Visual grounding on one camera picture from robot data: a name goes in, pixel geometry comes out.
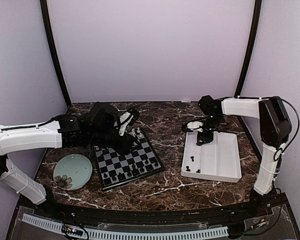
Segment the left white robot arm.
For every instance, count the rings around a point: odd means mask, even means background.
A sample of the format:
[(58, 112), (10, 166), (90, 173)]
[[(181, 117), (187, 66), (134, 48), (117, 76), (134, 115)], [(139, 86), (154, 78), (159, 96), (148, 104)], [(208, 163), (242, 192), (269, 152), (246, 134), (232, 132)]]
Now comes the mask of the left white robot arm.
[(50, 218), (57, 218), (60, 206), (52, 191), (36, 182), (34, 170), (47, 149), (110, 147), (121, 154), (131, 152), (134, 139), (126, 133), (137, 117), (103, 117), (92, 122), (88, 117), (59, 115), (42, 123), (15, 126), (0, 125), (0, 182), (26, 197)]

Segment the white plastic tray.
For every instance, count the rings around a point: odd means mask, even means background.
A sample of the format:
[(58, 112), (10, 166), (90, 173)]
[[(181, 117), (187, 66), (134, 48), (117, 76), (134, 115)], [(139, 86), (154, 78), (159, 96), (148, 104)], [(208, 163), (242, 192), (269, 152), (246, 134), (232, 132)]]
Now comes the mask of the white plastic tray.
[(237, 183), (242, 178), (237, 135), (213, 133), (211, 143), (196, 145), (197, 134), (186, 134), (180, 175), (188, 178)]

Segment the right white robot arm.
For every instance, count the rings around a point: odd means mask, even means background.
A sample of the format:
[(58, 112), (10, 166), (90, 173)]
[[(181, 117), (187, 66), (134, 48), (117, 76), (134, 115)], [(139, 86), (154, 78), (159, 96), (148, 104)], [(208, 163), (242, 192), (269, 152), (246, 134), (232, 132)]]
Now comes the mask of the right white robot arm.
[(214, 131), (224, 116), (250, 117), (259, 120), (260, 137), (263, 143), (262, 159), (253, 190), (259, 195), (268, 194), (279, 171), (279, 162), (289, 139), (292, 123), (284, 106), (286, 101), (278, 96), (271, 97), (225, 97), (213, 99), (202, 96), (198, 106), (206, 116), (197, 129), (196, 144), (202, 146), (213, 141)]

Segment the black and white chessboard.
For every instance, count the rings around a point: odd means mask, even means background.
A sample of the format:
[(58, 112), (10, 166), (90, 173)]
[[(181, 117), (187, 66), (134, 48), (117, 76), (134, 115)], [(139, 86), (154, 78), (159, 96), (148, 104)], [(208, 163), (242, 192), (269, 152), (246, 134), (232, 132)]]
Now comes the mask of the black and white chessboard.
[[(137, 138), (139, 144), (134, 143), (133, 146), (136, 149), (128, 155), (120, 155), (112, 148), (94, 147), (94, 159), (103, 191), (155, 175), (165, 170), (145, 131), (138, 127), (133, 129), (131, 133)], [(145, 165), (146, 159), (149, 160), (148, 165)], [(132, 174), (133, 164), (138, 169), (137, 175)], [(132, 176), (128, 177), (127, 172), (131, 172)], [(107, 174), (108, 178), (103, 178), (104, 173)], [(119, 173), (124, 175), (123, 180), (118, 179)]]

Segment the black chess pawn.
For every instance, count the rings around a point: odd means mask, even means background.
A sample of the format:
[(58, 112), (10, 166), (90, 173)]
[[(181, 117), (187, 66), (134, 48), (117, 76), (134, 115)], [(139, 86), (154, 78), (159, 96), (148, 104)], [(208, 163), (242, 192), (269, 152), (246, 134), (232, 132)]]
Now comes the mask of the black chess pawn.
[(138, 169), (135, 164), (132, 165), (132, 174), (136, 176), (138, 174)]

